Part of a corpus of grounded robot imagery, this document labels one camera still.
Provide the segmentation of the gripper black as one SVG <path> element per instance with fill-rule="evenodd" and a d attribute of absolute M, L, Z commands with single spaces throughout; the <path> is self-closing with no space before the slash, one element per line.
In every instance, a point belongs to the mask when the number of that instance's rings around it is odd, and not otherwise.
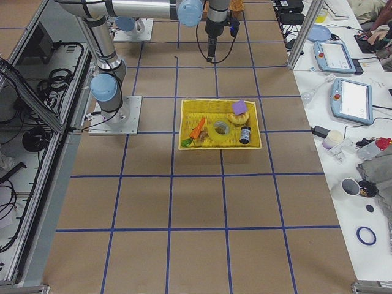
<path fill-rule="evenodd" d="M 208 62 L 213 62 L 216 54 L 217 38 L 213 36 L 208 36 L 208 53 L 206 60 Z"/>

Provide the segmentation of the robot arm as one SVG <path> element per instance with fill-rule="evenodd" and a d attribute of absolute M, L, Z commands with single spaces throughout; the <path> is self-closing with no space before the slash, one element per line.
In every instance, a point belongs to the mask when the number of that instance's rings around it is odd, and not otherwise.
<path fill-rule="evenodd" d="M 107 18 L 170 19 L 193 27 L 204 11 L 203 1 L 60 1 L 59 5 L 76 16 L 94 53 L 100 72 L 91 81 L 91 91 L 109 126 L 125 123 L 129 112 L 122 95 L 126 66 L 117 55 Z"/>

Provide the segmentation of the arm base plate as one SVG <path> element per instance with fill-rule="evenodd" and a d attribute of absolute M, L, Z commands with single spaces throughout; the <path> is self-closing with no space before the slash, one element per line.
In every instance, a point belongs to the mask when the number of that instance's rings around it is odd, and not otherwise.
<path fill-rule="evenodd" d="M 140 121 L 142 96 L 124 96 L 123 105 L 114 118 L 104 122 L 110 115 L 98 114 L 91 120 L 92 127 L 88 129 L 90 135 L 136 135 Z"/>
<path fill-rule="evenodd" d="M 114 42 L 150 41 L 153 30 L 153 19 L 117 17 L 115 19 Z"/>

